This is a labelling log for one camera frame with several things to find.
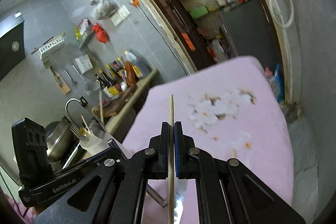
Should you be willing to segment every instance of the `pink tablecloth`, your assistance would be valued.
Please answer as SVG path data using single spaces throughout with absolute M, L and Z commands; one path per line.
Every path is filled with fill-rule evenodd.
M 193 108 L 202 112 L 204 106 L 199 104 L 204 98 L 223 99 L 231 93 L 236 94 L 234 100 L 240 94 L 253 100 L 239 98 L 236 109 L 224 110 L 226 116 L 217 122 L 195 118 Z M 221 160 L 238 158 L 283 200 L 292 203 L 293 153 L 286 121 L 255 58 L 239 57 L 152 88 L 123 142 L 131 152 L 147 148 L 150 138 L 160 134 L 161 123 L 169 121 L 170 94 L 174 95 L 175 121 L 182 122 L 184 134 L 193 137 L 197 147 Z M 150 184 L 167 198 L 167 180 Z M 198 223 L 194 180 L 187 183 L 184 212 L 188 214 L 182 214 L 182 224 Z M 147 196 L 143 223 L 167 222 L 167 208 Z

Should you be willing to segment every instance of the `gray wall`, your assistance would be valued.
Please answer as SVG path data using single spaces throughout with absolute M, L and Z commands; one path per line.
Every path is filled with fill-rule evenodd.
M 24 22 L 24 44 L 26 58 L 13 68 L 0 81 L 0 157 L 10 169 L 18 175 L 16 163 L 13 161 L 14 150 L 11 136 L 11 125 L 24 118 L 46 126 L 52 121 L 60 121 L 65 115 L 64 106 L 71 97 L 84 96 L 91 106 L 98 98 L 91 98 L 84 92 L 85 83 L 75 74 L 71 67 L 73 58 L 82 53 L 74 46 L 76 38 L 73 23 L 70 21 L 59 0 L 27 0 L 0 15 L 0 20 L 20 10 Z M 55 71 L 59 72 L 72 89 L 67 95 L 56 86 L 51 72 L 44 68 L 38 53 L 30 52 L 39 47 L 50 37 L 66 32 L 65 45 L 50 56 Z M 78 82 L 75 90 L 62 68 L 68 69 L 70 75 Z M 91 114 L 79 104 L 70 104 L 69 110 L 78 122 L 80 114 L 88 119 Z
M 336 0 L 293 1 L 301 51 L 300 105 L 314 133 L 318 162 L 318 214 L 336 189 Z
M 93 38 L 88 44 L 89 48 L 97 54 L 104 64 L 112 62 L 123 54 L 124 49 L 129 49 L 140 57 L 143 57 L 147 64 L 158 68 L 160 76 L 156 78 L 156 84 L 169 82 L 185 76 L 185 73 L 171 54 L 161 35 L 148 22 L 139 8 L 129 4 L 130 0 L 111 0 L 118 6 L 125 5 L 131 15 L 120 25 L 115 27 L 110 19 L 101 20 L 99 24 L 103 26 L 110 37 L 110 42 L 102 44 Z M 70 19 L 79 24 L 80 20 L 90 17 L 93 7 L 90 0 L 61 0 Z M 147 13 L 151 21 L 157 26 L 154 18 L 148 13 L 144 5 L 142 8 Z

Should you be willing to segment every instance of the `light switch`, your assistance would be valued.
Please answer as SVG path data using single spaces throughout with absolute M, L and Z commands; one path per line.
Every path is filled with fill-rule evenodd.
M 115 26 L 118 26 L 125 18 L 130 15 L 130 11 L 126 8 L 125 5 L 122 5 L 118 11 L 111 17 L 111 20 Z

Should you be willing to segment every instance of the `pot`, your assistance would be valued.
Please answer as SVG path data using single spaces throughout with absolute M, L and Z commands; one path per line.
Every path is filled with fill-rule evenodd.
M 47 156 L 50 162 L 60 160 L 68 152 L 73 140 L 70 125 L 64 117 L 60 122 L 51 122 L 46 126 Z

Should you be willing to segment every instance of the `blue package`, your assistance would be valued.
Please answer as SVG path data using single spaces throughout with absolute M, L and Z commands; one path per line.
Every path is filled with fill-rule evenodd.
M 283 88 L 282 83 L 281 83 L 279 72 L 280 72 L 280 64 L 277 63 L 276 66 L 275 66 L 275 71 L 274 71 L 274 79 L 277 82 L 277 84 L 279 86 L 279 90 L 280 90 L 280 92 L 277 96 L 277 102 L 278 103 L 281 102 L 281 98 L 284 95 L 284 88 Z

